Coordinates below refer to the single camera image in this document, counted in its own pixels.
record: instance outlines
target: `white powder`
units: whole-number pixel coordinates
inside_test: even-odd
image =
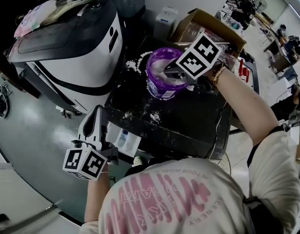
[[[138,60],[138,64],[137,64],[137,69],[139,69],[139,66],[140,66],[140,63],[141,63],[142,59],[143,59],[146,55],[151,54],[151,53],[152,53],[152,51],[149,51],[149,52],[145,52],[145,53],[143,53],[143,54],[140,55],[140,59]]]
[[[152,121],[156,122],[156,123],[159,123],[160,122],[160,116],[158,114],[159,112],[154,112],[152,114],[150,114],[150,118]]]
[[[193,86],[193,85],[187,86],[187,89],[188,89],[189,91],[193,91],[194,86]]]
[[[140,63],[141,63],[142,59],[146,55],[151,54],[151,53],[152,53],[152,51],[145,52],[145,53],[141,54],[138,62],[137,62],[137,60],[129,60],[129,61],[127,61],[126,62],[126,68],[127,69],[133,69],[135,72],[138,72],[138,73],[141,74],[141,71],[139,70]]]
[[[141,71],[136,67],[136,62],[133,60],[129,60],[126,62],[127,69],[132,68],[135,72],[138,72],[141,74]]]
[[[145,53],[141,54],[140,57],[143,58],[143,57],[145,57],[146,55],[152,54],[152,53],[153,53],[153,51],[145,52]]]
[[[131,112],[126,112],[123,116],[123,119],[131,119],[131,118],[132,118]]]

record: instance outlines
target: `white floor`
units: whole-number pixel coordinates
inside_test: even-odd
[[[257,73],[260,86],[260,95],[269,105],[277,101],[278,95],[272,93],[272,85],[278,81],[276,75],[268,68],[269,60],[266,53],[263,52],[265,47],[270,43],[266,40],[266,36],[261,32],[260,26],[251,25],[245,32],[244,38],[247,41],[245,50],[250,53],[256,61]],[[299,130],[294,129],[288,133],[292,139],[289,141],[292,156],[296,153],[296,147],[299,139]],[[228,140],[226,154],[231,165],[231,175],[243,189],[245,195],[249,193],[249,178],[247,168],[247,158],[252,149],[252,141],[247,133],[231,135]],[[298,222],[293,233],[297,233],[300,229],[300,214]]]

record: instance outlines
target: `white machine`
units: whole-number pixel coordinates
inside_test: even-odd
[[[56,105],[87,114],[105,104],[123,63],[122,45],[115,5],[94,0],[19,38],[9,61]]]

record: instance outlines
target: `wrist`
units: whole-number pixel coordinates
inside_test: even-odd
[[[226,67],[223,64],[221,64],[221,65],[216,66],[211,72],[209,72],[207,74],[208,79],[213,83],[214,86],[217,85],[220,75],[225,70],[226,70]]]

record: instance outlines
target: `black table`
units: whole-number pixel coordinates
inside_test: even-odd
[[[173,43],[146,37],[135,58],[161,47],[181,49]],[[155,99],[147,90],[148,58],[149,55],[144,57],[140,64],[141,74],[132,69],[124,69],[120,74],[118,85],[105,105],[108,121],[140,136],[139,149],[153,156],[206,157],[215,140],[215,123],[225,99],[221,94],[198,89],[184,89],[167,101]],[[229,106],[222,110],[212,158],[220,159],[225,153],[231,112]],[[151,114],[157,114],[159,122],[153,120]]]

